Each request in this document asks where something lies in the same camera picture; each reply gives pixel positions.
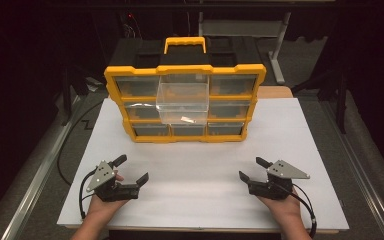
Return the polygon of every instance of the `organizer handle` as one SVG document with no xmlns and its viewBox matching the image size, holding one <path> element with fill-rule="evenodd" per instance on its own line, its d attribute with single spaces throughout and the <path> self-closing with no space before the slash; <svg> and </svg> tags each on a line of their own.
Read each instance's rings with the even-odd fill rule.
<svg viewBox="0 0 384 240">
<path fill-rule="evenodd" d="M 202 45 L 202 50 L 206 53 L 205 38 L 203 37 L 170 37 L 166 39 L 164 54 L 167 54 L 170 45 Z"/>
</svg>

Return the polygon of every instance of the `white paper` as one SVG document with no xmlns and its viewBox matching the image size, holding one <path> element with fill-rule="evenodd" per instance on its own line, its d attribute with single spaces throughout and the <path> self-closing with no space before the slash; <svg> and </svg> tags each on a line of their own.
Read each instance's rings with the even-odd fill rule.
<svg viewBox="0 0 384 240">
<path fill-rule="evenodd" d="M 259 100 L 243 142 L 134 143 L 121 120 L 117 105 L 105 100 L 59 225 L 81 224 L 78 193 L 84 176 L 101 160 L 126 154 L 127 161 L 119 167 L 125 183 L 135 182 L 146 172 L 149 181 L 138 200 L 129 201 L 117 212 L 110 228 L 278 229 L 265 205 L 239 179 L 239 171 L 257 181 L 266 179 L 264 168 L 255 162 L 257 156 L 270 162 L 282 159 L 310 174 L 309 180 L 293 182 L 310 197 L 318 229 L 349 228 L 297 99 Z M 83 202 L 84 209 L 89 201 Z M 305 226 L 311 228 L 307 210 L 302 207 L 301 211 Z"/>
</svg>

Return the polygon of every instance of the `wire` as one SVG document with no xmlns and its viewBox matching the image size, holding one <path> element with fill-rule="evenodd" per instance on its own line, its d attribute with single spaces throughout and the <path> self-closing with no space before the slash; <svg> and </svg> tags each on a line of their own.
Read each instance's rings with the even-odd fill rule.
<svg viewBox="0 0 384 240">
<path fill-rule="evenodd" d="M 83 181 L 82 181 L 82 183 L 80 184 L 80 192 L 79 192 L 79 209 L 80 209 L 80 215 L 82 216 L 82 219 L 85 219 L 86 218 L 86 213 L 85 213 L 85 211 L 83 210 L 83 200 L 84 200 L 84 198 L 83 198 L 83 187 L 84 187 L 84 185 L 85 185 L 85 183 L 86 183 L 86 180 L 90 177 L 90 176 L 92 176 L 93 174 L 95 174 L 95 172 L 96 172 L 96 169 L 97 169 L 98 167 L 96 167 L 93 171 L 91 171 L 90 173 L 88 173 L 86 176 L 85 176 L 85 178 L 83 178 Z"/>
<path fill-rule="evenodd" d="M 70 131 L 68 131 L 67 133 L 67 136 L 65 137 L 64 141 L 62 142 L 62 145 L 61 145 L 61 148 L 58 152 L 58 158 L 57 158 L 57 168 L 58 168 L 58 173 L 59 175 L 61 176 L 62 180 L 68 184 L 68 186 L 71 186 L 71 182 L 67 180 L 67 178 L 64 176 L 64 174 L 62 173 L 61 171 L 61 166 L 60 166 L 60 162 L 61 162 L 61 153 L 62 151 L 64 150 L 64 147 L 67 143 L 67 140 L 68 138 L 70 137 L 70 134 L 71 132 L 73 131 L 73 129 L 77 126 L 77 124 L 79 124 L 79 122 L 82 120 L 82 118 L 84 116 L 86 116 L 86 114 L 88 114 L 90 111 L 92 111 L 95 107 L 99 106 L 100 104 L 102 104 L 104 101 L 100 101 L 99 103 L 93 105 L 91 108 L 89 108 L 86 112 L 84 112 L 80 117 L 79 119 L 74 123 L 74 125 L 71 127 Z"/>
<path fill-rule="evenodd" d="M 92 197 L 93 195 L 95 195 L 95 193 L 92 193 L 92 194 L 89 194 L 89 195 L 83 197 L 83 198 L 82 198 L 82 201 L 85 200 L 85 199 L 88 198 L 88 197 Z"/>
<path fill-rule="evenodd" d="M 272 184 L 274 186 L 278 187 L 279 189 L 287 192 L 292 197 L 296 198 L 298 201 L 300 201 L 307 208 L 308 212 L 310 213 L 310 217 L 311 217 L 311 230 L 310 230 L 309 235 L 310 235 L 311 238 L 313 238 L 314 235 L 316 234 L 317 221 L 316 221 L 316 216 L 314 215 L 313 206 L 311 206 L 311 202 L 310 202 L 310 199 L 308 198 L 307 194 L 300 187 L 298 187 L 297 185 L 293 184 L 294 186 L 297 186 L 304 193 L 304 195 L 307 197 L 308 202 L 309 202 L 311 207 L 308 206 L 308 204 L 302 198 L 300 198 L 298 195 L 296 195 L 295 193 L 285 189 L 284 187 L 280 186 L 277 183 L 272 182 Z"/>
<path fill-rule="evenodd" d="M 95 20 L 96 17 L 94 17 L 93 14 L 91 16 L 92 16 L 91 19 L 92 19 L 92 22 L 93 22 L 93 27 L 95 29 L 96 36 L 98 37 L 99 46 L 101 47 L 101 53 L 104 53 L 105 52 L 104 51 L 104 45 L 102 44 L 102 39 L 101 39 L 102 34 L 98 33 L 98 27 L 96 26 L 96 20 Z M 109 59 L 107 59 L 107 55 L 106 54 L 102 54 L 102 57 L 104 58 L 104 61 L 106 63 L 109 62 Z"/>
<path fill-rule="evenodd" d="M 129 25 L 127 25 L 125 23 L 123 24 L 123 26 L 125 26 L 128 29 L 128 35 L 127 35 L 128 38 L 130 37 L 131 32 L 133 33 L 133 38 L 136 38 L 136 32 L 132 27 L 130 27 Z"/>
<path fill-rule="evenodd" d="M 131 17 L 131 18 L 133 19 L 133 21 L 135 21 L 136 28 L 138 29 L 139 37 L 142 38 L 142 34 L 141 34 L 141 31 L 140 31 L 140 28 L 139 28 L 139 24 L 138 24 L 138 22 L 136 21 L 135 16 L 133 16 L 132 13 L 129 13 L 129 17 Z"/>
<path fill-rule="evenodd" d="M 191 21 L 189 12 L 186 12 L 186 16 L 188 17 L 188 37 L 191 35 Z"/>
<path fill-rule="evenodd" d="M 308 204 L 310 204 L 311 211 L 314 212 L 314 210 L 313 210 L 313 205 L 311 205 L 311 201 L 310 201 L 310 198 L 308 198 L 307 193 L 305 193 L 304 190 L 302 190 L 302 188 L 300 188 L 300 187 L 299 187 L 298 185 L 296 185 L 295 183 L 293 183 L 293 185 L 294 185 L 295 187 L 297 187 L 302 193 L 304 193 L 305 197 L 307 198 Z"/>
</svg>

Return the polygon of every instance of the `metal rail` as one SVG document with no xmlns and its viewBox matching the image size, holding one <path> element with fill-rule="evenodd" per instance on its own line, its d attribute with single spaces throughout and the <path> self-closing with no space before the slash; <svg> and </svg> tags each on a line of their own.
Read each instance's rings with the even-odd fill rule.
<svg viewBox="0 0 384 240">
<path fill-rule="evenodd" d="M 30 216 L 30 213 L 32 212 L 37 200 L 39 199 L 42 189 L 45 186 L 45 183 L 51 172 L 50 170 L 54 166 L 55 159 L 58 156 L 58 152 L 62 147 L 64 139 L 67 137 L 67 134 L 73 125 L 73 119 L 78 116 L 79 109 L 81 109 L 83 102 L 84 100 L 80 99 L 78 96 L 74 100 L 74 112 L 72 118 L 69 119 L 68 123 L 60 130 L 54 146 L 43 159 L 39 169 L 36 172 L 36 175 L 34 176 L 29 188 L 21 200 L 20 205 L 12 217 L 11 222 L 5 230 L 5 233 L 1 238 L 2 240 L 18 239 L 19 235 L 21 234 L 22 229 L 24 228 Z"/>
<path fill-rule="evenodd" d="M 350 166 L 351 172 L 353 173 L 355 180 L 359 185 L 361 192 L 363 193 L 363 196 L 366 199 L 367 204 L 372 211 L 372 214 L 384 236 L 384 203 L 370 182 L 370 178 L 364 171 L 361 161 L 357 154 L 355 154 L 351 144 L 348 141 L 348 138 L 345 134 L 342 134 L 337 127 L 335 122 L 335 114 L 332 107 L 328 102 L 322 102 L 321 106 L 325 114 L 328 116 L 328 119 L 333 128 L 335 129 L 338 138 L 341 140 L 342 146 L 349 158 L 348 165 Z"/>
</svg>

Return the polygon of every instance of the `wrist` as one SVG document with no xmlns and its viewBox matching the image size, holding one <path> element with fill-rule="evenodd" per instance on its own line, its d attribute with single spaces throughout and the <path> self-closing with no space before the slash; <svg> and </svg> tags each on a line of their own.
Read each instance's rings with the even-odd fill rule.
<svg viewBox="0 0 384 240">
<path fill-rule="evenodd" d="M 109 220 L 103 219 L 99 214 L 89 214 L 83 220 L 82 225 L 86 225 L 87 227 L 90 227 L 90 228 L 102 230 L 108 224 Z"/>
<path fill-rule="evenodd" d="M 282 222 L 278 222 L 282 233 L 285 235 L 287 240 L 294 239 L 311 239 L 304 224 L 302 223 L 301 217 L 292 216 L 283 219 Z"/>
<path fill-rule="evenodd" d="M 96 240 L 99 237 L 101 230 L 105 227 L 105 223 L 97 221 L 93 217 L 86 216 L 82 225 L 73 235 L 71 240 Z"/>
</svg>

